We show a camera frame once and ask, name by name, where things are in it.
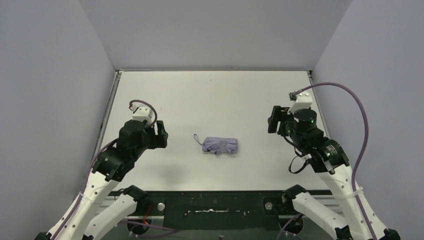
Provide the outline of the black and lavender folding umbrella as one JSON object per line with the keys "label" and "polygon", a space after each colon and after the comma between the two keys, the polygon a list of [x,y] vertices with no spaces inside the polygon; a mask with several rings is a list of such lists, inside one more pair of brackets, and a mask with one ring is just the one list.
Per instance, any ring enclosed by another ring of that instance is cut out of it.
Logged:
{"label": "black and lavender folding umbrella", "polygon": [[239,141],[237,138],[208,136],[203,141],[200,141],[196,133],[193,135],[193,138],[201,146],[201,150],[204,153],[234,155],[237,154],[239,149]]}

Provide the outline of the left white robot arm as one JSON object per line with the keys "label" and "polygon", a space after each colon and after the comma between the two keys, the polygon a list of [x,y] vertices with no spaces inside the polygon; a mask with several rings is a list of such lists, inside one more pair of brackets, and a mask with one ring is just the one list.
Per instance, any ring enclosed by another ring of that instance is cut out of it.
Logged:
{"label": "left white robot arm", "polygon": [[147,193],[131,185],[101,213],[101,204],[134,167],[146,150],[166,148],[168,133],[163,121],[148,126],[147,121],[129,120],[118,137],[93,158],[82,189],[69,209],[37,240],[99,240],[121,220],[134,213]]}

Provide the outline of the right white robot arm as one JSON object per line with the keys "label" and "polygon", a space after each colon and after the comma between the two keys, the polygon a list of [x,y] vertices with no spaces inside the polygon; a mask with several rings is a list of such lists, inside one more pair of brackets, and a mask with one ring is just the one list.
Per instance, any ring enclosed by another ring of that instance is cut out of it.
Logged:
{"label": "right white robot arm", "polygon": [[299,151],[304,166],[327,185],[342,214],[317,201],[300,185],[282,192],[282,203],[292,212],[311,219],[334,240],[399,240],[368,204],[363,190],[352,179],[353,170],[343,148],[317,127],[317,113],[303,108],[293,113],[274,106],[268,118],[268,133],[282,136]]}

